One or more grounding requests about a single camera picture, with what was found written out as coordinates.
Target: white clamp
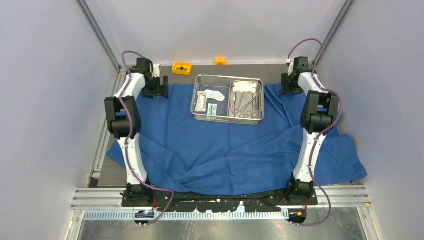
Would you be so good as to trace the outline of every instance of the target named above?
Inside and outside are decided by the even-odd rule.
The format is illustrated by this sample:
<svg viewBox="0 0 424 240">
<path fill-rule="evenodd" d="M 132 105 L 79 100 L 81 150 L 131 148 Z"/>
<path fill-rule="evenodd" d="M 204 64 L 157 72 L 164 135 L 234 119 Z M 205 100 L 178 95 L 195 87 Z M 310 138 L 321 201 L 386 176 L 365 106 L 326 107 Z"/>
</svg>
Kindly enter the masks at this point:
<svg viewBox="0 0 424 240">
<path fill-rule="evenodd" d="M 160 78 L 161 70 L 159 70 L 160 64 L 153 64 L 153 73 L 151 74 L 152 78 Z"/>
</svg>

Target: perforated metal basket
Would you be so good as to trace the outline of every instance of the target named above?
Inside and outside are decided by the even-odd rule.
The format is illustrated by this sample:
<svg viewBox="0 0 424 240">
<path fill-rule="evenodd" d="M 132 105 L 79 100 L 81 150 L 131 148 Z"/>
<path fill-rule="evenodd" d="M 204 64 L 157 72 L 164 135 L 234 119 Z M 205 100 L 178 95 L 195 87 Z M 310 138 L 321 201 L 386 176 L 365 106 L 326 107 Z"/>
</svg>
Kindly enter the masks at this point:
<svg viewBox="0 0 424 240">
<path fill-rule="evenodd" d="M 255 88 L 255 92 L 252 95 L 247 94 L 250 88 Z M 264 118 L 263 88 L 264 84 L 258 78 L 199 75 L 194 83 L 191 113 L 195 119 L 201 121 L 256 125 Z M 207 99 L 206 105 L 217 104 L 216 115 L 210 115 L 208 111 L 196 111 L 196 104 L 199 97 L 198 92 L 204 92 L 205 90 L 219 91 L 225 97 L 224 101 L 211 98 Z M 241 111 L 237 112 L 238 114 L 233 114 L 236 113 L 234 109 L 244 110 L 244 117 L 242 115 L 243 113 L 240 113 Z M 256 110 L 256 116 L 253 115 L 254 118 L 252 115 L 247 116 L 247 112 L 252 112 L 254 109 Z"/>
</svg>

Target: cable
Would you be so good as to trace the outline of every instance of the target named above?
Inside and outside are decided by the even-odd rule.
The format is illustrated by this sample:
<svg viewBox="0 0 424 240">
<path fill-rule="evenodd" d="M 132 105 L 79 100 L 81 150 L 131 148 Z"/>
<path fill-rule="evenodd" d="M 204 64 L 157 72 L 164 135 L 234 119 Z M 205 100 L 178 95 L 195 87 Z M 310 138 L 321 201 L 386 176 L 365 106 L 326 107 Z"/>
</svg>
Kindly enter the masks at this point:
<svg viewBox="0 0 424 240">
<path fill-rule="evenodd" d="M 145 183 L 145 182 L 143 182 L 143 180 L 141 180 L 140 178 L 139 178 L 139 176 L 136 174 L 136 172 L 134 171 L 134 169 L 133 169 L 133 167 L 131 166 L 131 163 L 130 163 L 130 160 L 129 160 L 129 154 L 128 154 L 128 139 L 130 139 L 130 137 L 131 137 L 131 135 L 133 135 L 133 118 L 132 118 L 132 116 L 131 116 L 131 114 L 130 114 L 130 111 L 129 111 L 129 109 L 128 109 L 128 107 L 127 107 L 127 105 L 125 104 L 125 102 L 124 102 L 124 100 L 123 100 L 123 95 L 125 94 L 125 91 L 127 90 L 127 88 L 128 88 L 128 86 L 130 85 L 130 83 L 131 83 L 131 81 L 133 80 L 133 76 L 131 75 L 131 71 L 130 71 L 130 68 L 128 67 L 128 65 L 127 65 L 127 62 L 125 61 L 125 54 L 135 54 L 135 55 L 138 55 L 138 56 L 140 56 L 141 58 L 144 58 L 141 54 L 139 54 L 139 53 L 137 53 L 137 52 L 135 52 L 135 51 L 124 51 L 123 53 L 122 53 L 122 61 L 123 61 L 123 65 L 125 66 L 125 69 L 126 69 L 126 71 L 128 72 L 128 75 L 129 75 L 129 80 L 128 80 L 128 82 L 126 83 L 126 85 L 123 87 L 123 89 L 122 89 L 122 92 L 120 93 L 120 95 L 119 95 L 119 102 L 120 102 L 120 104 L 122 105 L 122 107 L 123 107 L 123 109 L 125 110 L 125 112 L 126 112 L 126 115 L 127 115 L 127 117 L 128 117 L 128 121 L 129 121 L 129 134 L 128 134 L 128 136 L 125 138 L 125 142 L 124 142 L 124 145 L 125 145 L 125 157 L 126 157 L 126 164 L 128 165 L 128 168 L 130 169 L 130 171 L 131 171 L 131 173 L 132 173 L 132 175 L 140 182 L 140 184 L 142 184 L 143 186 L 145 186 L 145 187 L 147 187 L 147 188 L 150 188 L 150 189 L 152 189 L 152 190 L 156 190 L 156 191 L 161 191 L 161 192 L 167 192 L 167 193 L 171 193 L 171 198 L 169 199 L 169 201 L 168 201 L 168 204 L 165 206 L 165 208 L 163 209 L 163 211 L 160 213 L 160 215 L 157 217 L 157 218 L 155 218 L 154 220 L 152 220 L 152 221 L 150 221 L 149 223 L 147 223 L 146 224 L 146 226 L 149 226 L 149 225 L 152 225 L 152 224 L 154 224 L 154 223 L 156 223 L 161 217 L 162 217 L 162 215 L 168 210 L 168 208 L 170 207 L 170 205 L 171 205 L 171 203 L 172 203 L 172 201 L 173 201 L 173 199 L 174 199 L 174 196 L 175 196 L 175 193 L 174 193 L 174 191 L 172 191 L 172 190 L 170 190 L 170 189 L 163 189 L 163 188 L 159 188 L 159 187 L 155 187 L 155 186 L 151 186 L 151 185 L 149 185 L 149 184 L 147 184 L 147 183 Z"/>
<path fill-rule="evenodd" d="M 305 39 L 305 40 L 303 40 L 303 41 L 301 41 L 301 42 L 299 42 L 296 46 L 294 46 L 293 47 L 293 49 L 290 51 L 290 53 L 288 54 L 288 57 L 287 57 L 287 59 L 290 59 L 290 56 L 292 55 L 292 53 L 293 53 L 293 51 L 299 46 L 299 45 L 301 45 L 301 44 L 303 44 L 304 42 L 308 42 L 308 41 L 315 41 L 315 42 L 317 42 L 317 43 L 319 43 L 319 45 L 321 45 L 321 50 L 322 50 L 322 57 L 321 57 L 321 59 L 323 59 L 324 58 L 324 55 L 326 54 L 326 52 L 325 52 L 325 50 L 324 50 L 324 45 L 323 45 L 323 43 L 320 41 L 320 40 L 318 40 L 318 39 L 316 39 L 316 38 L 308 38 L 308 39 Z M 316 138 L 314 139 L 314 142 L 313 142 L 313 145 L 312 145 L 312 150 L 310 151 L 310 155 L 309 155 L 309 163 L 308 163 L 308 166 L 309 166 L 309 174 L 310 174 L 310 176 L 311 176 L 311 178 L 312 178 L 312 181 L 313 181 L 313 183 L 316 185 L 316 186 L 318 186 L 318 188 L 321 190 L 321 192 L 325 195 L 325 198 L 327 199 L 327 201 L 328 201 L 328 213 L 327 213 L 327 216 L 325 216 L 325 218 L 323 219 L 323 220 L 321 220 L 321 221 L 319 221 L 319 222 L 316 222 L 316 223 L 302 223 L 302 224 L 297 224 L 297 226 L 303 226 L 303 227 L 314 227 L 314 226 L 318 226 L 318 225 L 321 225 L 321 224 L 323 224 L 323 223 L 325 223 L 329 218 L 330 218 L 330 215 L 331 215 L 331 213 L 332 213 L 332 205 L 331 205 L 331 201 L 330 201 L 330 197 L 329 197 L 329 195 L 327 194 L 327 192 L 324 190 L 324 188 L 318 183 L 318 181 L 315 179 L 315 176 L 314 176 L 314 174 L 313 174 L 313 172 L 312 172 L 312 168 L 311 168 L 311 165 L 312 165 L 312 157 L 313 157 L 313 155 L 314 155 L 314 151 L 315 151 L 315 148 L 317 147 L 317 143 L 318 143 L 318 139 L 324 134 L 324 133 L 327 133 L 330 129 L 332 129 L 333 127 L 335 127 L 336 126 L 336 124 L 339 122 L 339 120 L 340 120 L 340 117 L 342 116 L 342 112 L 343 112 L 343 101 L 342 101 L 342 98 L 340 97 L 340 95 L 336 92 L 336 91 L 333 91 L 333 90 L 329 90 L 329 89 L 326 89 L 325 87 L 323 87 L 319 82 L 318 82 L 318 80 L 315 78 L 315 72 L 317 71 L 317 68 L 318 68 L 318 66 L 320 65 L 320 63 L 321 62 L 317 62 L 316 64 L 315 64 L 315 66 L 314 66 L 314 68 L 313 68 L 313 70 L 312 70 L 312 72 L 311 72 L 311 76 L 312 76 L 312 79 L 313 79 L 313 81 L 315 82 L 315 84 L 319 87 L 319 89 L 320 90 L 323 90 L 323 91 L 327 91 L 327 92 L 329 92 L 329 93 L 331 93 L 331 94 L 334 94 L 334 95 L 336 95 L 337 97 L 338 97 L 338 100 L 339 100 L 339 103 L 340 103 L 340 108 L 339 108 L 339 111 L 338 111 L 338 113 L 337 113 L 337 117 L 335 118 L 335 121 L 330 125 L 330 126 L 328 126 L 326 129 L 324 129 L 324 130 L 322 130 L 317 136 L 316 136 Z"/>
</svg>

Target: stainless steel tray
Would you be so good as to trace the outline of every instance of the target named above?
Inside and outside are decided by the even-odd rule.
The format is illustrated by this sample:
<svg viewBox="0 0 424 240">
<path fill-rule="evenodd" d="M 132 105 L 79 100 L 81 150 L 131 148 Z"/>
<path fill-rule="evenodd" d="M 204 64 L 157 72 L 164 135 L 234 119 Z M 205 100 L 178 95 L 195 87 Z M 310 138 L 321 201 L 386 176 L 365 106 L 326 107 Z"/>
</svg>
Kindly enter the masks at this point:
<svg viewBox="0 0 424 240">
<path fill-rule="evenodd" d="M 194 92 L 190 110 L 197 120 L 256 125 L 264 118 L 263 88 L 264 84 L 262 80 L 258 78 L 199 75 L 194 82 Z M 224 101 L 207 99 L 207 105 L 217 105 L 216 115 L 208 115 L 205 111 L 196 111 L 196 103 L 199 97 L 198 93 L 204 92 L 205 90 L 219 91 L 225 96 Z M 240 103 L 240 108 L 246 108 L 242 109 L 244 110 L 244 115 L 242 115 L 242 113 L 233 113 L 234 103 L 236 107 L 238 107 Z"/>
</svg>

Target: gray wall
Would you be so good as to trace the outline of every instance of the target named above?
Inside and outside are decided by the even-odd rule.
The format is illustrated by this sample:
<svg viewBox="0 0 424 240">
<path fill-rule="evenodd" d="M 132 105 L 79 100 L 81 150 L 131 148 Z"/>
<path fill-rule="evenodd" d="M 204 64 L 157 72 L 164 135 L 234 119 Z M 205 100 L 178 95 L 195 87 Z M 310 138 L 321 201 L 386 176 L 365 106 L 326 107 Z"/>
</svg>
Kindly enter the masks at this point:
<svg viewBox="0 0 424 240">
<path fill-rule="evenodd" d="M 286 61 L 303 39 L 323 40 L 344 0 L 87 0 L 116 56 L 153 62 Z M 307 43 L 296 53 L 315 57 Z M 135 64 L 136 56 L 128 62 Z"/>
<path fill-rule="evenodd" d="M 424 1 L 356 1 L 320 79 L 345 102 L 382 239 L 423 239 Z"/>
<path fill-rule="evenodd" d="M 116 71 L 73 0 L 0 7 L 0 233 L 60 240 Z"/>
</svg>

